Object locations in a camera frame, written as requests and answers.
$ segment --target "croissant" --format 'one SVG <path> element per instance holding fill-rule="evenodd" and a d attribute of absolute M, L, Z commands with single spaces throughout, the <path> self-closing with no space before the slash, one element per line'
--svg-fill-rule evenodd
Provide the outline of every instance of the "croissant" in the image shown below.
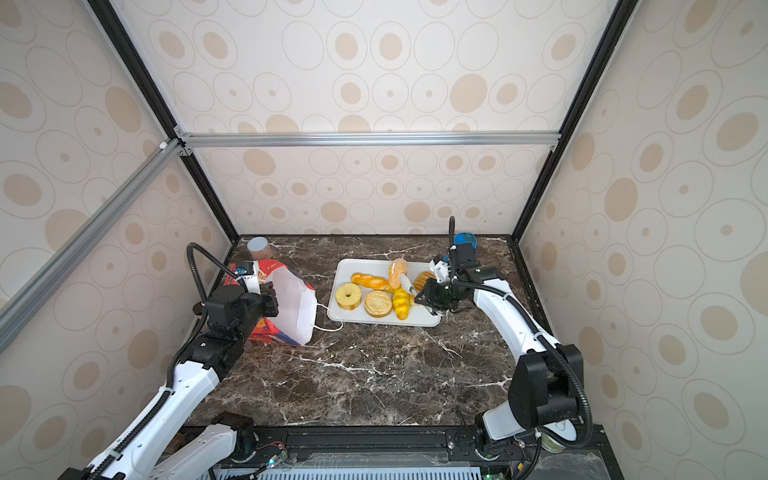
<path fill-rule="evenodd" d="M 421 292 L 424 290 L 424 285 L 427 283 L 427 279 L 435 278 L 435 274 L 430 272 L 429 270 L 425 272 L 421 272 L 419 276 L 416 277 L 416 280 L 413 280 L 413 288 L 416 289 L 416 292 Z"/>

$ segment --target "polka dot wallpaper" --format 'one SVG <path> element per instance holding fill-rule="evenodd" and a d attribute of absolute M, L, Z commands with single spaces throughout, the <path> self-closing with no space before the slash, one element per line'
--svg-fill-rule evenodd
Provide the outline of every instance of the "polka dot wallpaper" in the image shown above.
<path fill-rule="evenodd" d="M 645 2 L 522 242 L 627 479 L 768 468 L 766 27 Z"/>
<path fill-rule="evenodd" d="M 200 148 L 240 233 L 511 232 L 548 145 Z"/>
<path fill-rule="evenodd" d="M 194 322 L 184 248 L 229 248 L 184 172 L 171 161 L 0 355 L 0 478 L 86 466 L 164 382 Z"/>
<path fill-rule="evenodd" d="M 78 2 L 0 2 L 0 308 L 164 137 Z"/>
<path fill-rule="evenodd" d="M 124 0 L 196 133 L 559 130 L 615 0 Z"/>

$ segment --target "jar lid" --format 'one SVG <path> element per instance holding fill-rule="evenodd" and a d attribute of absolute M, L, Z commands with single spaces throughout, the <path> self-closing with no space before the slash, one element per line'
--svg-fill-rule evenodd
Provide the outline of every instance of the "jar lid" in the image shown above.
<path fill-rule="evenodd" d="M 260 252 L 261 250 L 264 250 L 268 244 L 269 242 L 266 238 L 254 237 L 248 240 L 248 250 L 251 252 Z"/>

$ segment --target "white tray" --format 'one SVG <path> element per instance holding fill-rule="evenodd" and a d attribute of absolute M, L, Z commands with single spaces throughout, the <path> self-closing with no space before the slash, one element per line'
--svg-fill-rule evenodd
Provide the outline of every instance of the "white tray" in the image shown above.
<path fill-rule="evenodd" d="M 336 266 L 336 278 L 333 279 L 333 291 L 329 302 L 328 315 L 331 320 L 342 320 L 344 322 L 356 323 L 383 323 L 385 325 L 402 326 L 437 326 L 440 323 L 441 316 L 432 315 L 423 305 L 411 305 L 408 318 L 400 320 L 392 311 L 389 315 L 382 318 L 375 318 L 366 312 L 364 302 L 366 295 L 373 290 L 364 286 L 360 287 L 362 291 L 362 301 L 354 310 L 344 310 L 336 302 L 336 289 L 344 283 L 349 283 L 354 273 L 367 273 L 373 276 L 389 278 L 389 266 L 392 265 L 388 260 L 360 260 L 356 258 L 346 258 Z M 429 263 L 408 262 L 408 278 L 413 281 L 416 277 L 426 270 L 429 270 Z"/>

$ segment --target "black cable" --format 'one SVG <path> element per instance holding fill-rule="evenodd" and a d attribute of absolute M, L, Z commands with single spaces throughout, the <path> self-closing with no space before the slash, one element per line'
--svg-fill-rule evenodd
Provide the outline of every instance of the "black cable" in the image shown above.
<path fill-rule="evenodd" d="M 179 361 L 179 358 L 184 353 L 184 350 L 187 349 L 187 347 L 197 338 L 197 336 L 200 334 L 200 331 L 203 329 L 203 326 L 205 325 L 205 322 L 208 318 L 208 311 L 205 307 L 205 300 L 207 298 L 205 293 L 205 287 L 203 286 L 203 281 L 200 279 L 200 272 L 197 270 L 197 264 L 194 259 L 194 251 L 198 250 L 200 253 L 202 253 L 208 260 L 210 260 L 214 265 L 216 265 L 218 268 L 223 270 L 225 273 L 227 273 L 232 278 L 237 278 L 237 275 L 235 272 L 229 270 L 226 268 L 216 257 L 214 257 L 208 250 L 205 250 L 203 247 L 198 245 L 197 243 L 190 243 L 187 245 L 187 262 L 190 264 L 190 271 L 192 272 L 192 278 L 194 279 L 195 286 L 197 287 L 197 292 L 200 294 L 200 301 L 203 303 L 203 311 L 200 314 L 200 318 L 197 319 L 195 322 L 194 328 L 192 329 L 192 333 L 187 337 L 187 340 L 184 341 L 184 344 L 179 348 L 179 350 L 176 351 L 174 354 L 173 359 L 168 363 L 168 368 L 166 370 L 166 376 L 165 376 L 165 386 L 169 389 L 172 389 L 174 387 L 174 372 L 176 369 L 176 364 Z M 242 279 L 239 279 L 237 281 L 243 289 L 247 292 L 248 288 L 245 286 L 245 281 Z M 114 450 L 121 454 L 130 444 L 133 442 L 133 440 L 136 438 L 136 436 L 141 433 L 141 430 L 146 427 L 149 422 L 157 415 L 157 413 L 163 408 L 163 405 L 165 405 L 165 402 L 167 402 L 168 398 L 170 397 L 170 392 L 165 391 L 161 395 L 161 397 L 157 400 L 157 403 L 154 404 L 152 409 L 139 421 L 139 423 L 136 424 L 135 427 L 131 429 L 131 431 L 125 436 L 124 439 L 118 443 L 116 447 L 114 447 Z M 112 454 L 107 455 L 107 457 L 91 472 L 91 474 L 88 476 L 88 480 L 95 480 L 98 478 L 104 471 L 109 467 L 109 465 L 112 465 L 112 462 L 114 462 L 117 459 Z"/>
<path fill-rule="evenodd" d="M 539 437 L 536 440 L 536 453 L 533 454 L 533 459 L 531 460 L 530 466 L 528 466 L 528 469 L 522 472 L 520 477 L 514 477 L 514 480 L 525 480 L 528 478 L 528 476 L 533 472 L 533 469 L 536 468 L 536 464 L 538 463 L 538 457 L 541 455 L 541 437 Z"/>
<path fill-rule="evenodd" d="M 456 265 L 454 265 L 454 257 L 451 255 L 450 250 L 454 247 L 454 243 L 456 241 L 456 219 L 451 215 L 451 218 L 448 220 L 448 266 L 451 267 L 451 274 L 455 275 L 456 272 Z"/>
<path fill-rule="evenodd" d="M 493 286 L 483 285 L 481 283 L 464 282 L 457 278 L 454 278 L 452 280 L 452 283 L 456 286 L 463 286 L 463 287 L 472 288 L 475 290 L 484 290 L 486 292 L 494 293 L 499 296 L 507 295 L 507 292 L 505 292 L 504 290 L 499 290 L 498 288 L 494 288 Z M 547 350 L 547 352 L 551 354 L 555 362 L 557 362 L 560 368 L 565 372 L 565 375 L 568 377 L 568 380 L 573 384 L 574 388 L 576 389 L 576 401 L 581 407 L 581 415 L 582 415 L 582 418 L 584 419 L 584 425 L 586 427 L 585 430 L 582 432 L 581 438 L 576 440 L 564 439 L 558 433 L 544 426 L 536 427 L 536 428 L 539 430 L 539 432 L 546 433 L 548 436 L 552 437 L 557 443 L 563 446 L 566 446 L 572 449 L 584 448 L 585 446 L 587 446 L 590 440 L 592 440 L 592 431 L 594 429 L 594 423 L 592 422 L 592 409 L 589 406 L 589 401 L 587 400 L 587 393 L 584 391 L 584 386 L 581 384 L 578 377 L 576 376 L 576 372 L 574 372 L 571 366 L 568 365 L 568 362 L 565 360 L 565 358 L 563 358 L 560 352 L 558 352 L 557 349 L 554 348 L 547 341 L 547 339 L 544 337 L 544 334 L 538 329 L 533 319 L 531 318 L 530 315 L 528 315 L 528 312 L 520 304 L 520 302 L 518 302 L 512 296 L 506 296 L 505 298 L 515 308 L 515 310 L 517 310 L 518 313 L 520 313 L 520 315 L 523 317 L 523 320 L 525 321 L 525 324 L 528 325 L 528 328 L 531 330 L 531 333 L 533 333 L 533 336 L 535 336 L 536 340 L 539 341 L 541 346 L 543 346 Z"/>
<path fill-rule="evenodd" d="M 254 480 L 261 472 L 266 470 L 266 465 L 256 470 L 254 473 L 246 473 L 245 475 L 238 475 L 237 477 L 229 477 L 227 480 Z"/>
<path fill-rule="evenodd" d="M 195 250 L 202 253 L 208 260 L 210 260 L 210 262 L 213 265 L 217 266 L 219 270 L 231 276 L 233 279 L 237 279 L 238 275 L 232 270 L 228 269 L 223 263 L 221 263 L 216 257 L 214 257 L 208 250 L 205 250 L 203 247 L 201 247 L 197 243 L 192 242 L 189 245 L 187 245 L 187 262 L 190 264 L 190 270 L 192 271 L 192 277 L 194 278 L 195 286 L 197 287 L 197 292 L 200 294 L 200 299 L 203 301 L 203 303 L 205 303 L 205 299 L 206 299 L 205 287 L 203 287 L 203 282 L 202 280 L 200 280 L 200 272 L 197 271 L 197 264 L 194 259 Z M 241 287 L 243 287 L 243 290 L 245 290 L 246 292 L 248 291 L 248 287 L 245 286 L 245 280 L 238 279 L 237 282 L 240 284 Z"/>

